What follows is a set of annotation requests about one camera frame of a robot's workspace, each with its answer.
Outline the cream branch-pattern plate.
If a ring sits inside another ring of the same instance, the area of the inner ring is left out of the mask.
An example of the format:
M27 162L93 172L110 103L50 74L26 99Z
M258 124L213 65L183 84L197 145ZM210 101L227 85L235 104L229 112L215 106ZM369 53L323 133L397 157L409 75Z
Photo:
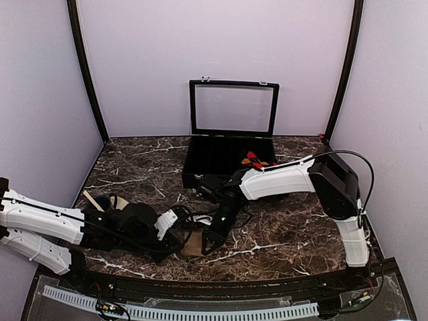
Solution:
M121 211L129 204L129 202L122 197L113 195L110 196L110 204L113 209Z

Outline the tan brown sock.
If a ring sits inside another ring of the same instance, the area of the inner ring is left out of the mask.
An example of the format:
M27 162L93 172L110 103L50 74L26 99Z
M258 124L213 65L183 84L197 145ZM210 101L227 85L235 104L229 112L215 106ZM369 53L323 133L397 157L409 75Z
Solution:
M184 257L202 257L202 234L202 229L192 231L184 248L181 250L181 255Z

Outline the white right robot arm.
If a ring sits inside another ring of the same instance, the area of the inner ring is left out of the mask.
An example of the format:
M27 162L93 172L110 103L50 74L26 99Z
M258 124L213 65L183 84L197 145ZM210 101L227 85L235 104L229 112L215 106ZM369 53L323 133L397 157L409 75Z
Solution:
M250 167L224 179L205 176L197 192L219 207L202 232L202 255L211 254L225 243L246 202L274 195L315 193L324 213L337 225L344 244L350 269L342 274L341 284L347 290L357 289L367 279L365 266L370 257L363 227L367 203L361 200L358 175L340 158L341 154L340 150L331 150L267 166L249 153Z

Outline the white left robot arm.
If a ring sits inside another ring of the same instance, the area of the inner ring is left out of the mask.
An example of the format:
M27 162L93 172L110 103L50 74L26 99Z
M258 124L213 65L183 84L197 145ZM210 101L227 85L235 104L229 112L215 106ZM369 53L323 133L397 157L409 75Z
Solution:
M58 246L52 236L88 249L120 249L147 253L155 262L182 250L184 241L171 233L179 216L158 214L146 203L129 203L116 195L93 198L85 209L58 207L24 197L1 179L1 243L68 280L79 291L94 287L85 256L74 248Z

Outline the black glass-lid display case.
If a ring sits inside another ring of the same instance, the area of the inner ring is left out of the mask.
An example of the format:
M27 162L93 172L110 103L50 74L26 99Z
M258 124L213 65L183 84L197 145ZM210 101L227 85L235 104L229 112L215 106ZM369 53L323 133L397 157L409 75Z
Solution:
M242 169L248 152L277 161L272 142L280 85L265 81L189 81L191 138L182 170L186 189L207 175L224 179Z

